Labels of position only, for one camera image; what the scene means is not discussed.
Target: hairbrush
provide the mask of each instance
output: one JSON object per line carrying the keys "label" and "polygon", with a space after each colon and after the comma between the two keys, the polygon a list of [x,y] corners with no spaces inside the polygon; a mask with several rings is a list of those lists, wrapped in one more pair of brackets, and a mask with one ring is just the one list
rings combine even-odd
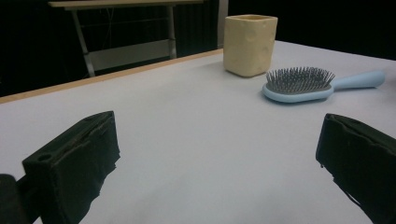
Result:
{"label": "hairbrush", "polygon": [[275,101],[297,103],[326,99],[334,91],[378,87],[385,81],[383,71],[360,73],[349,77],[335,75],[316,67],[292,67],[270,71],[262,93]]}

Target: yellow cup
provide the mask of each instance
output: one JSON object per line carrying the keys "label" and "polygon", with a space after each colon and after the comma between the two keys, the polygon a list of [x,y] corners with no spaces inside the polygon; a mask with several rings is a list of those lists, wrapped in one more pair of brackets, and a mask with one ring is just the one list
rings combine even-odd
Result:
{"label": "yellow cup", "polygon": [[268,71],[276,38],[277,17],[239,15],[225,18],[224,68],[241,77]]}

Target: wooden table edge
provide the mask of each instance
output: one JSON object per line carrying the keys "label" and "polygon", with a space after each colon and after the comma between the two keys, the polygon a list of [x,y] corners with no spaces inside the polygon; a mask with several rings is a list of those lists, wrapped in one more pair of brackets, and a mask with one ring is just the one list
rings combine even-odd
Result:
{"label": "wooden table edge", "polygon": [[198,4],[206,0],[91,0],[91,1],[58,1],[49,2],[51,7],[81,8],[81,7],[127,7],[127,6],[161,6],[161,5],[181,5],[181,4]]}
{"label": "wooden table edge", "polygon": [[211,50],[211,51],[207,51],[207,52],[203,52],[203,53],[199,53],[199,54],[193,54],[193,55],[182,57],[182,58],[176,58],[176,59],[169,60],[169,61],[164,61],[164,62],[160,62],[160,63],[152,63],[152,64],[148,64],[148,65],[144,65],[144,66],[140,66],[140,67],[136,67],[136,68],[126,69],[126,70],[122,70],[119,72],[101,75],[98,77],[90,77],[90,78],[73,81],[73,82],[67,82],[64,84],[50,86],[50,87],[46,87],[46,88],[42,88],[42,89],[38,89],[38,90],[34,90],[34,91],[26,91],[26,92],[16,93],[16,94],[0,97],[0,104],[17,101],[17,100],[21,100],[21,99],[25,99],[25,98],[29,98],[29,97],[34,97],[34,96],[38,96],[38,95],[43,95],[43,94],[47,94],[47,93],[51,93],[51,92],[55,92],[55,91],[63,91],[63,90],[67,90],[67,89],[72,89],[75,87],[79,87],[79,86],[83,86],[83,85],[87,85],[87,84],[91,84],[91,83],[95,83],[95,82],[101,82],[101,81],[109,80],[109,79],[116,78],[116,77],[124,77],[124,76],[128,76],[128,75],[148,71],[151,69],[164,67],[166,65],[171,65],[171,64],[175,64],[175,63],[183,63],[183,62],[193,60],[193,59],[198,59],[198,58],[203,58],[203,57],[212,56],[212,55],[216,55],[216,54],[221,54],[222,52],[223,52],[222,49],[215,49],[215,50]]}

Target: hairbrush bristle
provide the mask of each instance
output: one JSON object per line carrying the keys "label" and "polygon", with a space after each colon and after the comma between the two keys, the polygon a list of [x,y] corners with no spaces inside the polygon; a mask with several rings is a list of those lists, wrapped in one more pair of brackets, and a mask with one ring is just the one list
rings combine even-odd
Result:
{"label": "hairbrush bristle", "polygon": [[267,73],[267,88],[286,94],[300,94],[330,88],[332,72],[316,67],[283,68]]}

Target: white table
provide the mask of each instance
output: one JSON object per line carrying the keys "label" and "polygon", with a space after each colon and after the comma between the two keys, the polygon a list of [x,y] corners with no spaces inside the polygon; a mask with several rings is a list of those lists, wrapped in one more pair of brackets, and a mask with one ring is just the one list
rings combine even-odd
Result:
{"label": "white table", "polygon": [[207,55],[0,99],[0,172],[21,178],[24,158],[113,110],[120,159],[81,223],[371,223],[315,153],[326,113],[396,137],[396,62],[276,41],[272,69],[387,73],[377,89],[281,105],[262,97],[265,76],[234,76],[221,51]]}

